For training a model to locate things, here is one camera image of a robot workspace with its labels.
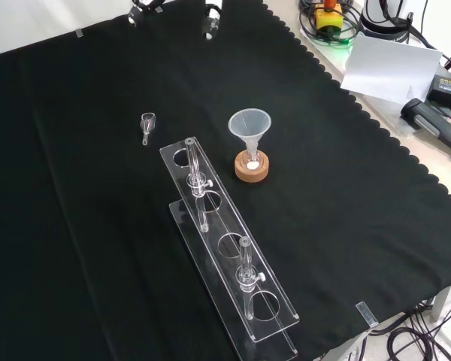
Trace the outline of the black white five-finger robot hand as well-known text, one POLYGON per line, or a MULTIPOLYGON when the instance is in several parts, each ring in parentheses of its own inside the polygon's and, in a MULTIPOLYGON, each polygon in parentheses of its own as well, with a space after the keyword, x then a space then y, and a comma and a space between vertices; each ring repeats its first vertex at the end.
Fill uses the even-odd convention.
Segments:
MULTIPOLYGON (((132 1, 132 7, 128 13, 128 21, 137 27, 145 16, 152 12, 162 12, 165 0, 132 1)), ((202 20, 201 32, 206 41, 212 41, 219 30, 222 15, 222 1, 204 1, 204 18, 202 20)))

